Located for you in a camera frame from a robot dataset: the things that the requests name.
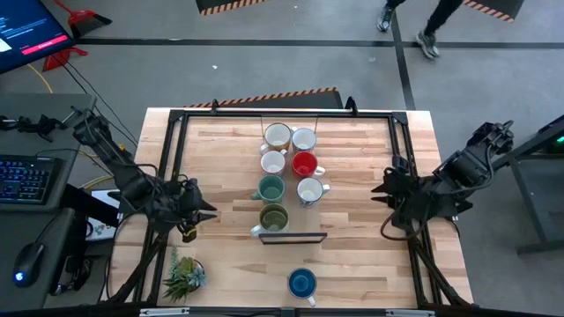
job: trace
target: person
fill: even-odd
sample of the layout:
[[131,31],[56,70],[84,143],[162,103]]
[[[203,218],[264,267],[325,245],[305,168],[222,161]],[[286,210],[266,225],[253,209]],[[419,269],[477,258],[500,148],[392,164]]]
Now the person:
[[[387,32],[388,29],[390,29],[394,12],[403,2],[405,2],[405,0],[388,0],[380,13],[380,18],[378,18],[378,30]],[[420,44],[423,53],[428,58],[435,59],[439,57],[439,49],[436,47],[434,33],[447,22],[447,19],[460,7],[462,2],[463,0],[440,0],[433,15],[431,15],[431,18],[429,18],[427,22],[427,27],[415,35],[415,40]]]

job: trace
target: red mug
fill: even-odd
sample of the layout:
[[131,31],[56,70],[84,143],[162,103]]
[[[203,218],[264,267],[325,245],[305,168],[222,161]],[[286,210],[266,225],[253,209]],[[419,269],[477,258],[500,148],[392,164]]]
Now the red mug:
[[292,160],[293,175],[298,179],[307,177],[322,177],[325,169],[317,165],[317,158],[310,152],[300,152]]

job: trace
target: wooden tabletop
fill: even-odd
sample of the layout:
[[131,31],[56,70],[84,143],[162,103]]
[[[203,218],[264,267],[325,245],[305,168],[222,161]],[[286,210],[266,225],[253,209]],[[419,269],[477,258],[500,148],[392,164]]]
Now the wooden tabletop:
[[[169,108],[149,108],[137,149],[136,162],[158,165]],[[430,174],[440,157],[430,113],[407,112],[419,175]],[[317,276],[317,307],[393,308],[415,307],[410,261],[405,242],[383,238],[379,229],[391,210],[370,200],[370,190],[382,183],[383,169],[390,165],[388,123],[368,119],[320,119],[315,155],[327,170],[321,178],[331,191],[311,210],[293,202],[295,181],[285,172],[285,203],[290,232],[327,232],[321,244],[264,246],[249,230],[258,224],[262,202],[250,195],[263,176],[258,148],[262,129],[273,122],[291,127],[315,127],[315,119],[192,118],[182,158],[181,173],[198,179],[204,199],[219,210],[219,217],[200,224],[195,241],[182,243],[172,231],[167,245],[163,277],[168,278],[170,252],[192,256],[205,267],[208,285],[186,300],[160,306],[296,306],[287,290],[287,277],[297,268],[311,269]],[[402,140],[401,131],[398,137]],[[178,132],[171,153],[175,152]],[[174,155],[167,165],[170,177]],[[443,219],[429,222],[434,257],[442,273],[460,295],[471,302],[459,239],[452,224]],[[141,255],[146,218],[136,215],[122,226],[111,263],[110,290],[114,294],[135,268]],[[388,234],[402,235],[389,227]],[[145,292],[152,281],[148,270]],[[421,270],[426,295],[428,276]],[[160,293],[166,290],[160,287]]]

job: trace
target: computer screen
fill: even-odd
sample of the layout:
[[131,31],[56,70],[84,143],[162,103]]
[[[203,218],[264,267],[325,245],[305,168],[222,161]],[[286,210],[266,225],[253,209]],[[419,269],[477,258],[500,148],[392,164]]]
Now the computer screen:
[[0,0],[0,74],[72,45],[39,0]]

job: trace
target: gray floor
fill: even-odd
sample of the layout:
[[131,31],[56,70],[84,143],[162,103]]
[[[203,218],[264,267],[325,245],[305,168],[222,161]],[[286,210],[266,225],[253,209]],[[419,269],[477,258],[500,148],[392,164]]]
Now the gray floor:
[[[392,41],[375,29],[383,0],[270,0],[200,17],[194,1],[67,1],[115,23],[92,36],[205,40]],[[397,19],[410,41],[437,0],[408,1]],[[63,11],[47,5],[65,21]],[[437,34],[455,42],[563,42],[564,2],[527,0],[513,24],[462,7]],[[405,109],[394,48],[250,46],[80,46],[90,52],[73,64],[138,135],[147,107],[173,107],[272,92],[336,86],[360,107]],[[431,111],[441,155],[464,147],[485,121],[515,121],[524,140],[562,115],[564,50],[443,49],[430,63],[416,48],[404,50],[415,107]],[[45,74],[56,92],[80,92],[64,70]],[[28,69],[0,76],[0,92],[45,92]],[[77,185],[102,175],[86,160],[71,177]],[[472,197],[460,217],[464,258],[477,304],[535,313],[564,313],[564,253],[518,257],[515,247],[537,241],[508,171]],[[100,285],[100,279],[93,281]],[[95,300],[93,286],[75,304]]]

